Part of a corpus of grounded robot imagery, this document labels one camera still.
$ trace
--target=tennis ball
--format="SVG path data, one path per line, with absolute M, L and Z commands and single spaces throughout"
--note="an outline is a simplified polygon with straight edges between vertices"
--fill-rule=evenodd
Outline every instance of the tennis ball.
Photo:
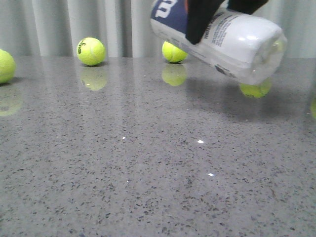
M 267 78 L 259 85 L 248 85 L 240 83 L 241 92 L 247 97 L 261 98 L 264 97 L 271 89 L 271 79 Z
M 80 75 L 83 85 L 92 91 L 102 89 L 108 82 L 107 73 L 101 68 L 85 67 Z
M 171 86 L 179 86 L 187 79 L 187 71 L 181 64 L 167 64 L 162 71 L 161 77 L 165 83 Z
M 21 91 L 12 84 L 0 86 L 0 117 L 15 114 L 23 104 Z
M 162 54 L 170 63 L 179 63 L 187 57 L 187 53 L 165 41 L 162 45 Z
M 105 58 L 105 47 L 96 38 L 84 38 L 77 46 L 77 56 L 84 64 L 94 66 Z
M 311 113 L 313 118 L 316 119 L 316 98 L 311 103 Z
M 0 84 L 7 83 L 14 76 L 15 67 L 13 57 L 0 49 Z

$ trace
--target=gray countertop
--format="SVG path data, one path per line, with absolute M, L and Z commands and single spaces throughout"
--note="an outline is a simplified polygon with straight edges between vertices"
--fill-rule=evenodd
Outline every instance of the gray countertop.
M 315 236 L 316 60 L 262 98 L 194 58 L 15 60 L 1 237 Z

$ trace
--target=white curtain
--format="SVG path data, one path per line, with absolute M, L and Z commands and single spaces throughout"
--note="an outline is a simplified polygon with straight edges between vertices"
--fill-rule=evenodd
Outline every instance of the white curtain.
M 108 57 L 159 56 L 151 30 L 153 0 L 0 0 L 0 48 L 12 55 L 75 56 L 84 37 L 95 37 Z M 316 57 L 316 0 L 269 0 L 255 15 L 280 25 L 287 56 Z

